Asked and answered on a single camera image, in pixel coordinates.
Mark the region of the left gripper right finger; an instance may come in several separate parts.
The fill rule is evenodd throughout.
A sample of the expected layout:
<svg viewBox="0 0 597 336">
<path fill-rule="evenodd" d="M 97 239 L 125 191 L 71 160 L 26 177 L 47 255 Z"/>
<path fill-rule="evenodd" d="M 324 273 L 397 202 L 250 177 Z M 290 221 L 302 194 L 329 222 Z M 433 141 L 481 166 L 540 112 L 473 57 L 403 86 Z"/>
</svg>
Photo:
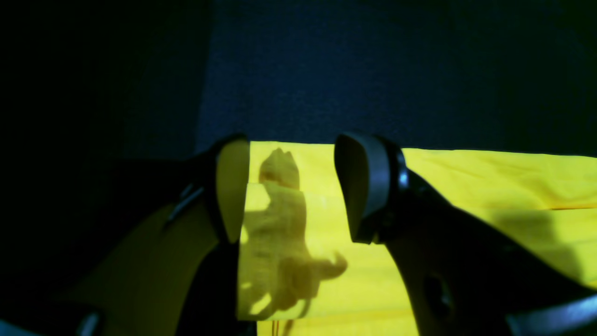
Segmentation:
<svg viewBox="0 0 597 336">
<path fill-rule="evenodd" d="M 342 133 L 334 164 L 353 242 L 384 245 L 421 336 L 594 336 L 596 291 L 456 208 L 400 146 Z"/>
</svg>

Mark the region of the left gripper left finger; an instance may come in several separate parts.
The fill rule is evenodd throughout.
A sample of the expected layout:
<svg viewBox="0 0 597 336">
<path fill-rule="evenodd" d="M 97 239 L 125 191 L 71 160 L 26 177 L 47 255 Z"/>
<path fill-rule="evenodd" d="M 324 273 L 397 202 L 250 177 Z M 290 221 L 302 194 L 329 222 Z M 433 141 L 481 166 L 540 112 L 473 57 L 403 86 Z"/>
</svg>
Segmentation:
<svg viewBox="0 0 597 336">
<path fill-rule="evenodd" d="M 250 143 L 186 161 L 130 160 L 81 223 L 75 208 L 1 221 L 3 336 L 237 336 L 239 238 Z"/>
</svg>

